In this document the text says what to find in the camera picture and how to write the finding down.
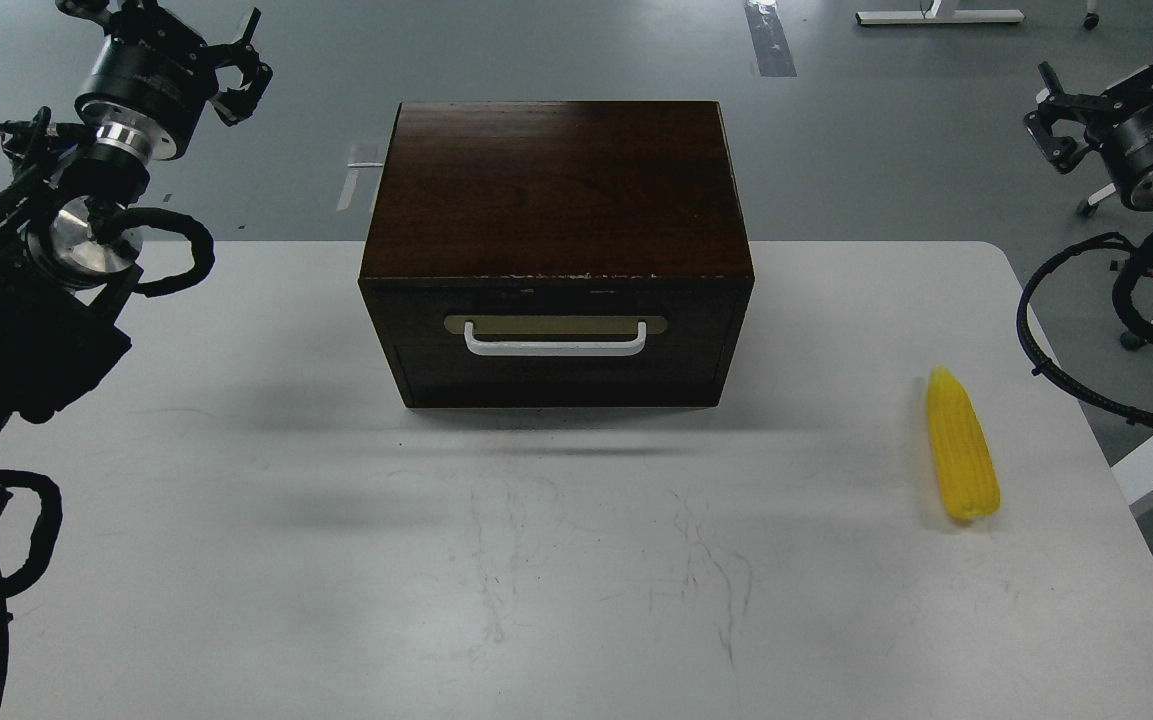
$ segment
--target wooden box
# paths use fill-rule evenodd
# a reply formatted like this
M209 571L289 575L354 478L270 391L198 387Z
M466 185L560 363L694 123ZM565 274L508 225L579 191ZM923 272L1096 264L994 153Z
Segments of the wooden box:
M717 102L408 102L357 278L410 407L716 405L753 284Z

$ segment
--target gray floor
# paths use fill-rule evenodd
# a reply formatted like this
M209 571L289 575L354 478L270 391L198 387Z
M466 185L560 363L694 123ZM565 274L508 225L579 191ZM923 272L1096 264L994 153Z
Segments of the gray floor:
M1041 60L1087 92L1153 63L1153 0L1105 3L1092 32L1080 0L966 3L1019 6L1020 27L852 17L915 1L781 0L797 76L773 78L759 76L743 0L269 0L257 46L276 78L257 115L238 128L205 117L186 158L155 165L146 202L196 213L225 240L362 240L375 177L361 170L351 193L346 164L383 156L399 102L716 99L751 240L986 241L1025 278L1084 237L1153 228L1153 215L1114 204L1075 218L1105 170L1091 158L1057 177L1020 125ZM166 5L211 42L246 9ZM73 119L99 45L99 28L52 3L0 0L0 119L42 104ZM1053 278L1037 314L1067 369L1153 408L1153 350L1117 345L1108 260ZM1087 414L1108 462L1148 436ZM1141 527L1153 547L1153 511Z

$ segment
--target white table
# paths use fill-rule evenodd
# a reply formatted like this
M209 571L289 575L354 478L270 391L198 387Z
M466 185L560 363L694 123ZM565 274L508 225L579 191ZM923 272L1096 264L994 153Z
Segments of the white table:
M65 489L5 719L1153 719L1153 562L989 246L755 243L709 410L409 411L360 245L218 255L0 441ZM934 363L1002 486L970 527Z

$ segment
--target corn cob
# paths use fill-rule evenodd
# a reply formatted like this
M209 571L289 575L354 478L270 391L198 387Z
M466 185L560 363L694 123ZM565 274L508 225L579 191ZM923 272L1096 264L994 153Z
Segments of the corn cob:
M972 398L943 365L932 368L927 383L927 429L948 513L970 520L997 510L998 479Z

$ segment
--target drawer handle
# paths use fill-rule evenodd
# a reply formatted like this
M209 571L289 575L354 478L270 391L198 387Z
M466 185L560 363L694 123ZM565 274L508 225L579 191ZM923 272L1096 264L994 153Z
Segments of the drawer handle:
M630 357L648 345L648 324L639 320L639 333L625 342L482 342L474 337L474 320L465 321L465 346L484 357Z

